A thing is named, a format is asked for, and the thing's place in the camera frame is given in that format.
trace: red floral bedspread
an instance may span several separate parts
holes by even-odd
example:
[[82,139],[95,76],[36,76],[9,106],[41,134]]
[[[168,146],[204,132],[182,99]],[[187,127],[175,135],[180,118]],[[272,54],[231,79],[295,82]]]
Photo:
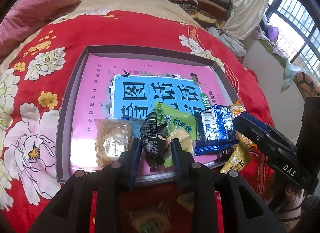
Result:
[[[246,110],[273,125],[266,98],[252,74],[204,30],[126,11],[100,10],[60,18],[23,48],[0,79],[0,208],[17,233],[27,232],[61,188],[55,180],[55,136],[77,59],[85,46],[110,44],[219,58]],[[262,196],[272,170],[259,151],[252,155],[253,161],[241,174]],[[144,199],[146,192],[154,192],[155,198]],[[134,210],[167,199],[172,232],[189,232],[191,213],[176,203],[178,194],[174,184],[139,188],[131,196],[122,194],[121,206]]]

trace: light blue cloth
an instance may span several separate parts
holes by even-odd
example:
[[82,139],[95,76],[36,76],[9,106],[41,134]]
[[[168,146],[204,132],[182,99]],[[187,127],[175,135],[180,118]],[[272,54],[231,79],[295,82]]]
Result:
[[284,70],[284,75],[286,76],[286,79],[284,81],[282,89],[287,89],[292,84],[294,77],[299,72],[305,72],[311,76],[310,71],[302,69],[301,67],[298,67],[294,64],[291,64],[289,61],[287,61],[286,65],[285,65],[285,70]]

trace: window frame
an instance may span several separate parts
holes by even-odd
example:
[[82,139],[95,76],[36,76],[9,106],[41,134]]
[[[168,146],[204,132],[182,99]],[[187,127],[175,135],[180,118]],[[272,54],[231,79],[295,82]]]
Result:
[[278,15],[281,19],[283,19],[287,24],[289,24],[290,27],[292,27],[299,35],[300,37],[303,38],[303,40],[305,41],[303,46],[301,47],[301,49],[294,55],[294,57],[291,59],[290,63],[293,63],[295,61],[295,59],[301,54],[301,52],[303,51],[303,49],[305,48],[306,45],[308,45],[311,50],[313,51],[313,53],[316,55],[316,57],[318,58],[318,60],[320,61],[320,52],[319,50],[316,48],[316,46],[312,43],[311,38],[313,36],[313,34],[316,31],[316,28],[318,27],[316,25],[316,22],[310,32],[310,34],[308,36],[306,36],[305,34],[303,34],[303,32],[292,22],[290,21],[286,16],[284,16],[282,13],[280,13],[278,11],[278,8],[280,6],[280,4],[282,3],[283,0],[273,0],[271,5],[268,5],[268,9],[266,10],[265,14],[266,17],[269,21],[271,15],[273,13],[275,13],[276,15]]

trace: black snack package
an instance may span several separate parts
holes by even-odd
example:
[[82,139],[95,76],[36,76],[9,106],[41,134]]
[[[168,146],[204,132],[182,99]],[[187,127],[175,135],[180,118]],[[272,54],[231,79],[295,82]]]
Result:
[[167,122],[157,126],[157,114],[151,112],[141,125],[140,136],[150,172],[154,172],[157,167],[164,163],[164,154],[169,147],[166,140],[168,136]]

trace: curtain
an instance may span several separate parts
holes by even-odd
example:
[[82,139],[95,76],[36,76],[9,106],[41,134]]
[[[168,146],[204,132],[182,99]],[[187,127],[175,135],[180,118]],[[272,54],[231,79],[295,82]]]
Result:
[[224,28],[228,36],[244,40],[259,24],[269,0],[231,0],[233,9]]

